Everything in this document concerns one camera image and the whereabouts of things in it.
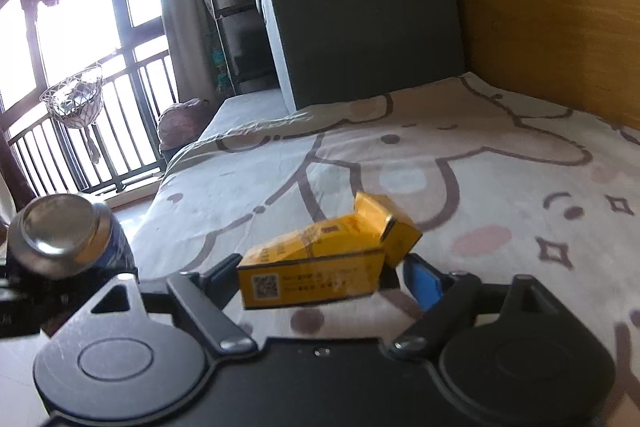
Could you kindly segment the dark storage box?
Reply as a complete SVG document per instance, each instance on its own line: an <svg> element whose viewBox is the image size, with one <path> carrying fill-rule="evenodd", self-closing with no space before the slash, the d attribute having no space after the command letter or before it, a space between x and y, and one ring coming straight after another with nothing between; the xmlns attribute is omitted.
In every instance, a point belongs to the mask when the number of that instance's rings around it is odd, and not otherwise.
<svg viewBox="0 0 640 427"><path fill-rule="evenodd" d="M290 112L457 76L457 0L256 0Z"/></svg>

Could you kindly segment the pink cushion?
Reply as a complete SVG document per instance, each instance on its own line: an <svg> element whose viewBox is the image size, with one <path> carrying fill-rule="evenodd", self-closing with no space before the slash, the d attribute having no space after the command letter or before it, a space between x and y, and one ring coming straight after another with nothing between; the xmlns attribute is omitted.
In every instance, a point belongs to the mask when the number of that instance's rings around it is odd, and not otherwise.
<svg viewBox="0 0 640 427"><path fill-rule="evenodd" d="M198 139L213 116L213 107L201 98L171 105L157 124L160 151L175 150Z"/></svg>

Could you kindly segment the grey curtain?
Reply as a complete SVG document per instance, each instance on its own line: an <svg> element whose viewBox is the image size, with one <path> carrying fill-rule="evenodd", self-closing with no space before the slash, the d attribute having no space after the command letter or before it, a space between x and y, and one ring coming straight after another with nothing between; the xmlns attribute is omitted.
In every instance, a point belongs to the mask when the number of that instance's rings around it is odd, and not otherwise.
<svg viewBox="0 0 640 427"><path fill-rule="evenodd" d="M200 98L218 107L204 0L160 0L160 5L179 100Z"/></svg>

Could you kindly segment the blue drink can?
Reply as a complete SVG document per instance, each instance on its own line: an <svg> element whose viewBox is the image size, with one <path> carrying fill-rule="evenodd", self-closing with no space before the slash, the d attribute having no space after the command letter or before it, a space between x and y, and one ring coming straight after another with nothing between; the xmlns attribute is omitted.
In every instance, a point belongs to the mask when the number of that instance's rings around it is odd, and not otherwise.
<svg viewBox="0 0 640 427"><path fill-rule="evenodd" d="M90 269L136 269L112 210L76 194L42 196L20 210L9 225L8 259L52 281Z"/></svg>

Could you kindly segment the hanging net basket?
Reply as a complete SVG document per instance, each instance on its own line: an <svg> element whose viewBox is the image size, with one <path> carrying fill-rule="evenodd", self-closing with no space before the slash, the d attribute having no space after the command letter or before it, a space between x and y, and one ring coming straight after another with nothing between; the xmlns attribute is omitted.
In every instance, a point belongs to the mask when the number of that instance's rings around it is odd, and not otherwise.
<svg viewBox="0 0 640 427"><path fill-rule="evenodd" d="M81 132L93 165L98 165L101 159L90 130L103 108L103 79L102 65L95 62L44 90L39 97L51 118Z"/></svg>

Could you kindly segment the black balcony railing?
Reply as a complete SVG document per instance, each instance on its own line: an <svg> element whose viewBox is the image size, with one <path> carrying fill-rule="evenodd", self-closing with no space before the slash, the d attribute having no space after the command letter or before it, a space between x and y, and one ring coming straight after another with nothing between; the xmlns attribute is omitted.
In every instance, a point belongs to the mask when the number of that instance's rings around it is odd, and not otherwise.
<svg viewBox="0 0 640 427"><path fill-rule="evenodd" d="M9 147L38 196L112 196L160 177L160 114L177 102L169 52L161 50L106 78L103 108L86 130L70 129L40 108L9 132Z"/></svg>

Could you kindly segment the cartoon print bed sheet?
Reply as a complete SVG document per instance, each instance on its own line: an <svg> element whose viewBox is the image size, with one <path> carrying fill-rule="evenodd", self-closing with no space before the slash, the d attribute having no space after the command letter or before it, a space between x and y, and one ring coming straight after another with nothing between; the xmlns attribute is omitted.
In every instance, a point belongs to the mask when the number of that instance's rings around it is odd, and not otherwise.
<svg viewBox="0 0 640 427"><path fill-rule="evenodd" d="M147 280L203 272L384 194L442 271L535 275L614 355L610 426L639 421L639 132L473 74L290 113L229 98L172 158L131 248Z"/></svg>

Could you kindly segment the yellow cigarette box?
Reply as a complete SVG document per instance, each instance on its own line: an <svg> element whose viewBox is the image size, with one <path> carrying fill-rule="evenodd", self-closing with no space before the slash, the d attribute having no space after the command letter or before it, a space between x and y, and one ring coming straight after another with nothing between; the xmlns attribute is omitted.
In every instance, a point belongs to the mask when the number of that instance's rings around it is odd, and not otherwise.
<svg viewBox="0 0 640 427"><path fill-rule="evenodd" d="M349 215L258 245L236 267L249 310L330 303L375 293L422 232L385 195L359 192Z"/></svg>

